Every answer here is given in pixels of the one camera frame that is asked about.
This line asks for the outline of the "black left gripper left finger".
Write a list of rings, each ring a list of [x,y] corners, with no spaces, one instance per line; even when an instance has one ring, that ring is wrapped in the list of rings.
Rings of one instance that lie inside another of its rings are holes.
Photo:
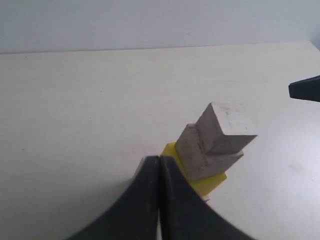
[[[155,240],[160,158],[142,158],[132,182],[101,216],[70,240]]]

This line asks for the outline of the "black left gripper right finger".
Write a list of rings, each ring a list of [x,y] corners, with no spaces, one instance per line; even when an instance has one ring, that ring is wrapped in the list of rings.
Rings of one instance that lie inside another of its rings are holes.
[[[175,159],[161,156],[159,213],[163,240],[251,240],[217,214],[187,182]]]

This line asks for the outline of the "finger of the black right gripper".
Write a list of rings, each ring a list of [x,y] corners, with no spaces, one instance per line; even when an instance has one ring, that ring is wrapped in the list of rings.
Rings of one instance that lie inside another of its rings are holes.
[[[292,99],[312,102],[320,101],[320,76],[299,80],[288,86],[289,96]]]

